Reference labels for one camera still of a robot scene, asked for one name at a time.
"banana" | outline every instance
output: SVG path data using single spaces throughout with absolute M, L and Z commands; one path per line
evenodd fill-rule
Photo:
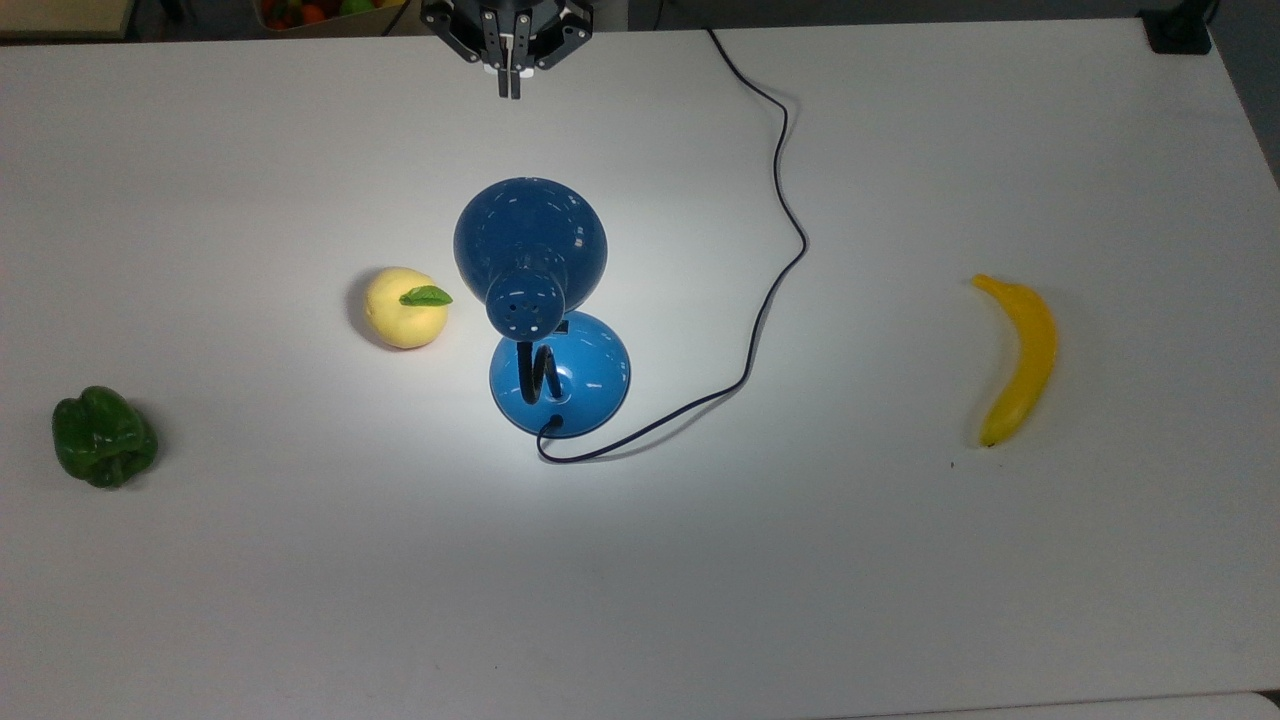
M 1024 284 L 1004 283 L 983 274 L 973 284 L 995 297 L 1018 331 L 1018 370 L 996 398 L 982 424 L 978 442 L 991 447 L 1009 439 L 1036 407 L 1057 356 L 1057 328 L 1044 300 Z

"lamp base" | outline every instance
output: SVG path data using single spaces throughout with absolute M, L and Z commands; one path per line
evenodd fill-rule
M 538 434 L 553 415 L 559 415 L 563 424 L 545 437 L 576 437 L 599 428 L 618 411 L 631 387 L 631 360 L 608 325 L 586 313 L 566 313 L 561 328 L 536 345 L 550 346 L 556 357 L 559 397 L 543 386 L 536 402 L 525 402 L 512 340 L 498 342 L 489 364 L 493 400 L 516 427 Z

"floor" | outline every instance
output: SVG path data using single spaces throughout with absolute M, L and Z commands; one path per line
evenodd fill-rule
M 253 0 L 179 0 L 182 22 L 169 20 L 160 0 L 137 0 L 133 36 L 140 41 L 266 37 Z M 1062 18 L 1134 17 L 1175 0 L 598 0 L 599 29 L 678 29 Z M 425 32 L 411 6 L 394 35 Z M 1280 184 L 1280 3 L 1221 0 L 1211 26 L 1222 60 Z

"table surface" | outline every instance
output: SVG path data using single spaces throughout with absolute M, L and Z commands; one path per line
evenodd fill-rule
M 0 37 L 124 37 L 134 0 L 0 0 Z
M 1137 20 L 751 29 L 813 237 L 750 384 L 538 460 L 452 232 L 550 177 L 609 233 L 599 446 L 731 382 L 796 250 L 778 117 L 696 32 L 525 99 L 440 42 L 0 49 L 5 717 L 817 717 L 1280 685 L 1280 193 L 1216 54 Z M 454 293 L 389 351 L 360 299 Z M 1055 375 L 975 447 L 1041 291 Z M 163 437 L 64 475 L 88 384 Z

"lamp shade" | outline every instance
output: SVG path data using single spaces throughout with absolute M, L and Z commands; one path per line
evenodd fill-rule
M 532 342 L 591 295 L 608 247 L 599 217 L 576 192 L 549 179 L 511 178 L 462 210 L 453 256 L 493 327 Z

